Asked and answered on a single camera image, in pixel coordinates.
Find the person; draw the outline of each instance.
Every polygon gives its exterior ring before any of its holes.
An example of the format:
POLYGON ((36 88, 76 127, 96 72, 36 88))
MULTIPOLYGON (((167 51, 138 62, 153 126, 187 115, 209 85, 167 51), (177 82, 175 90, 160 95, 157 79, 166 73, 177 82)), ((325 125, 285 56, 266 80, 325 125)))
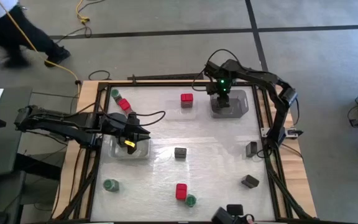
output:
MULTIPOLYGON (((26 18, 17 0, 0 0, 0 2, 6 10, 9 11, 10 15, 24 31, 34 47, 39 52, 44 52, 48 55, 48 61, 60 64, 70 56, 69 51, 64 47, 59 47, 44 31, 38 29, 26 18)), ((5 67, 22 68, 30 65, 22 54, 20 49, 21 45, 32 50, 28 41, 26 41, 22 33, 17 29, 0 5, 0 46, 5 49, 9 56, 4 62, 5 67)), ((47 62, 45 62, 45 65, 47 67, 54 66, 47 62)))

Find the person's leg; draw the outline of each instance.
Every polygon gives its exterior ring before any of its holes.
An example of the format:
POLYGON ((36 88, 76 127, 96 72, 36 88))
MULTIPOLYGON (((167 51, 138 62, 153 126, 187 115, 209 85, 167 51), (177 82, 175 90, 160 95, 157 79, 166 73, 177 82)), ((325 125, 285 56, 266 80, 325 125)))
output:
MULTIPOLYGON (((39 52, 45 52, 48 55, 49 61, 59 64, 64 59, 70 56, 69 51, 64 49, 63 47, 59 47, 53 40, 49 38, 49 36, 44 33, 42 30, 36 28, 24 15, 22 9, 19 6, 15 6, 10 12, 10 15, 17 22, 19 27, 24 31, 26 36, 30 39, 34 47, 39 52)), ((28 43, 28 41, 23 37, 19 30, 17 30, 16 26, 10 21, 9 26, 9 35, 11 38, 16 40, 20 45, 24 45, 27 48, 32 50, 32 47, 28 43)), ((53 67, 53 65, 49 63, 45 63, 48 67, 53 67)))
POLYGON ((9 59, 4 62, 7 68, 22 68, 27 67, 30 63, 23 57, 20 50, 20 45, 15 41, 10 41, 4 38, 0 33, 0 46, 7 52, 9 59))

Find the yellow object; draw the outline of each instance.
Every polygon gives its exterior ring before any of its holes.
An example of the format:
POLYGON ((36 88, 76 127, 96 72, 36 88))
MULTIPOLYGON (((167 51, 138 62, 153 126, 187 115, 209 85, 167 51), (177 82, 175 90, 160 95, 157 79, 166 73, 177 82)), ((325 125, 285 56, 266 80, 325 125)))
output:
POLYGON ((77 13, 77 16, 80 19, 81 23, 85 25, 90 20, 89 17, 81 16, 80 12, 78 12, 78 8, 80 7, 83 1, 84 0, 80 0, 80 2, 77 4, 77 7, 75 7, 75 12, 77 13))
POLYGON ((135 147, 135 143, 133 143, 131 141, 125 140, 124 143, 130 147, 135 147))
MULTIPOLYGON (((56 63, 50 62, 50 61, 48 61, 48 60, 45 60, 45 59, 40 55, 40 52, 38 52, 38 50, 34 47, 34 45, 32 44, 32 42, 30 41, 30 39, 26 36, 26 34, 24 33, 24 31, 19 27, 19 25, 16 23, 16 21, 15 21, 15 20, 13 19, 13 17, 10 15, 10 13, 6 10, 6 8, 4 7, 4 5, 2 5, 1 1, 0 1, 0 6, 4 9, 4 11, 6 12, 7 16, 10 18, 10 20, 13 22, 13 24, 16 26, 16 28, 20 31, 20 33, 22 33, 23 37, 26 39, 26 41, 28 41, 28 43, 30 44, 30 46, 32 47, 32 49, 33 49, 35 52, 37 52, 38 56, 39 56, 42 60, 44 60, 44 61, 46 61, 47 63, 49 63, 49 64, 51 64, 51 65, 54 65, 54 66, 56 66, 56 67, 58 67, 58 68, 61 68, 61 69, 64 69, 64 70, 68 71, 69 73, 71 73, 71 74, 74 76, 75 80, 78 81, 78 77, 77 77, 77 76, 75 75, 75 73, 74 73, 73 71, 71 71, 70 69, 65 68, 65 67, 63 67, 63 66, 61 66, 61 65, 58 65, 58 64, 56 64, 56 63)), ((78 87, 78 97, 80 97, 80 86, 77 85, 77 87, 78 87)))

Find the red cube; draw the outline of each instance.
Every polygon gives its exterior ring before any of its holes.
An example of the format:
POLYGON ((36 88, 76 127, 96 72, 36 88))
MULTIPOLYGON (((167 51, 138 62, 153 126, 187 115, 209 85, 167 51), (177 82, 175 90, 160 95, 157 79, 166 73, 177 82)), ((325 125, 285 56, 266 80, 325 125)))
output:
POLYGON ((131 105, 128 103, 126 99, 122 99, 118 102, 118 105, 121 107, 121 109, 125 112, 128 112, 131 110, 131 105))
POLYGON ((177 196, 177 200, 186 200, 186 196, 187 196, 186 184, 177 184, 176 196, 177 196))
POLYGON ((184 93, 180 95, 180 105, 182 108, 191 108, 193 106, 193 94, 184 93))

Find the black shoe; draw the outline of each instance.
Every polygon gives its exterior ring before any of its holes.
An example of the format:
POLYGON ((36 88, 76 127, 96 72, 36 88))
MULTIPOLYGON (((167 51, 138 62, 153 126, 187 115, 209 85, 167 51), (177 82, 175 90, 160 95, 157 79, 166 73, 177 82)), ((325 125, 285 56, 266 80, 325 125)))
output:
MULTIPOLYGON (((55 64, 60 64, 63 60, 68 58, 70 55, 71 54, 69 53, 69 51, 64 49, 64 47, 59 47, 59 52, 49 55, 47 60, 55 64)), ((48 68, 54 67, 54 65, 48 62, 45 62, 44 64, 48 68)))
POLYGON ((30 66, 29 61, 23 55, 11 55, 4 63, 4 68, 27 68, 30 66))

